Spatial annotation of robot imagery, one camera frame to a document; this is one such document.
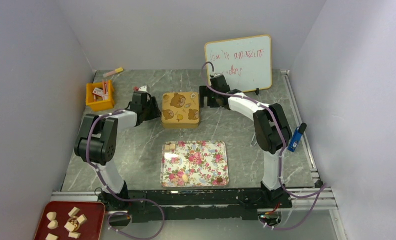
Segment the gold chocolate tin box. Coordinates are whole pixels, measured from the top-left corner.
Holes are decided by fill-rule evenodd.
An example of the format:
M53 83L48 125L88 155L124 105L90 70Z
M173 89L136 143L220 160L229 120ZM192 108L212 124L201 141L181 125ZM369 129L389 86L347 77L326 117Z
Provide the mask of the gold chocolate tin box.
M161 122L162 126L166 129L194 129L199 126L199 121L197 122L191 122L191 121L174 121L174 122Z

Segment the silver tin lid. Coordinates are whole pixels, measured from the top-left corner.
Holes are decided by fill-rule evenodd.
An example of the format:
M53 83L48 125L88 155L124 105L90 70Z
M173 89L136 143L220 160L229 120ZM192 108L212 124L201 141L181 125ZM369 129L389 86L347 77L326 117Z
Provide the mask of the silver tin lid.
M200 121L198 92L167 92L162 96L161 121Z

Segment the floral rectangular tray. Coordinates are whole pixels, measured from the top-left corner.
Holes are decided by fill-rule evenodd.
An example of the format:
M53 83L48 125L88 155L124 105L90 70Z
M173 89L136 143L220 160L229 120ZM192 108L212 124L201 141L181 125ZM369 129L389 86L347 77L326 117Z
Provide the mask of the floral rectangular tray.
M165 145L176 149L165 152ZM182 180L188 175L189 182ZM163 187L213 187L229 183L227 149L223 141L169 141L163 144L160 182Z

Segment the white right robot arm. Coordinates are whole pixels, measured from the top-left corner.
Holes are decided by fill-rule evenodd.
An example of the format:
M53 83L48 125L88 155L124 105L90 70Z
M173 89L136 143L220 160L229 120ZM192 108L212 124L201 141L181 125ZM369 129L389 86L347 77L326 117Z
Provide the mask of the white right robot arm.
M240 113L253 121L257 145L264 154L264 175L262 185L266 188L260 194L261 203L273 207L280 200L276 191L283 185L281 158L292 137L291 128L283 107L279 103L267 104L246 96L243 92L231 90L222 74L210 79L211 85L199 86L199 107L225 108Z

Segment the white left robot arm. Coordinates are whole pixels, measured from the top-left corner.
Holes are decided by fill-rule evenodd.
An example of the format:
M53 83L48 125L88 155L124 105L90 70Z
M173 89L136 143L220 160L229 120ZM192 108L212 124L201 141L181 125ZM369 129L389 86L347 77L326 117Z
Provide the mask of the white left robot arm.
M139 90L133 93L126 108L102 115L87 114L82 120L74 153L95 171L102 190L111 194L109 203L116 210L126 208L129 203L127 183L112 161L117 134L159 117L161 110L157 98Z

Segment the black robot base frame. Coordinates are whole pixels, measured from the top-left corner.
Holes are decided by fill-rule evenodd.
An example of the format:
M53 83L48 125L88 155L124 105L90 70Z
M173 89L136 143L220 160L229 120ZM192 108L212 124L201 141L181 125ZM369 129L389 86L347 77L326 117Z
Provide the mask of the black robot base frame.
M292 201L282 189L214 188L181 190L129 190L129 201L109 193L97 193L108 212L126 211L133 223L165 220L229 219L254 220L258 214L289 209Z

